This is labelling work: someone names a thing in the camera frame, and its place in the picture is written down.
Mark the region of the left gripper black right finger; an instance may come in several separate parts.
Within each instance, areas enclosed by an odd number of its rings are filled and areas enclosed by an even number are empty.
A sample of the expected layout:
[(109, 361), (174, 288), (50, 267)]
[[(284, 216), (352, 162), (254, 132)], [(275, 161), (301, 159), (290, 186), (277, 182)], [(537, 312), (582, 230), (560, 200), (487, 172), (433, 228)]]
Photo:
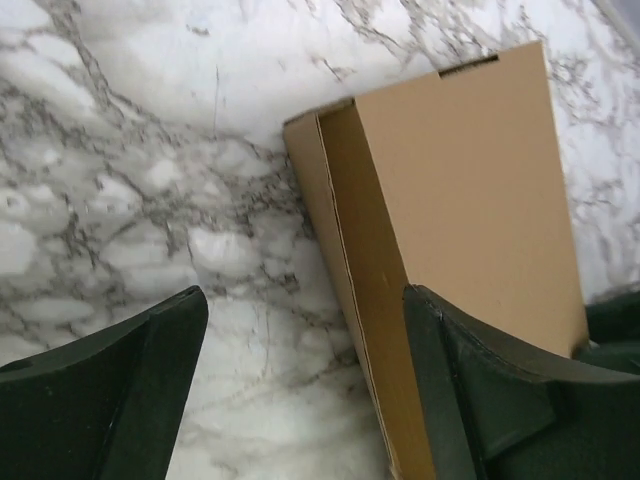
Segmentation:
[(404, 320), (439, 479), (635, 479), (639, 374), (564, 358), (417, 285)]

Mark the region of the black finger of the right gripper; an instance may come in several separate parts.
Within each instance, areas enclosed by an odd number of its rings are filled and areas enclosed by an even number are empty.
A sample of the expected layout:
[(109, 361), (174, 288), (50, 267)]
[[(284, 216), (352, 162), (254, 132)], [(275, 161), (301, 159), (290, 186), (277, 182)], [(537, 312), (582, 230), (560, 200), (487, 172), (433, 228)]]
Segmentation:
[(589, 344), (574, 359), (614, 371), (639, 374), (639, 292), (625, 292), (586, 307)]

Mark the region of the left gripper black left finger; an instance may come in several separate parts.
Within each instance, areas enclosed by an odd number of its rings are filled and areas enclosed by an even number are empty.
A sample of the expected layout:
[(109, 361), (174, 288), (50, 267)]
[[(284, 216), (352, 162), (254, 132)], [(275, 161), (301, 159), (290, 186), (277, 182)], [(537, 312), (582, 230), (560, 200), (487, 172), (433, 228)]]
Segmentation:
[(207, 323), (192, 286), (2, 366), (2, 478), (165, 478)]

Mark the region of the brown cardboard box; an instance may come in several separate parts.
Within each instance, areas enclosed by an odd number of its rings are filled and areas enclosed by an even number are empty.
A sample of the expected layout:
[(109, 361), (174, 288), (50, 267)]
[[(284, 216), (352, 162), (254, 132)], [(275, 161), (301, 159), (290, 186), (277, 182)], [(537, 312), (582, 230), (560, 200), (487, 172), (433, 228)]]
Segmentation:
[(391, 475), (431, 479), (407, 285), (563, 357), (588, 340), (543, 45), (306, 111), (283, 135)]

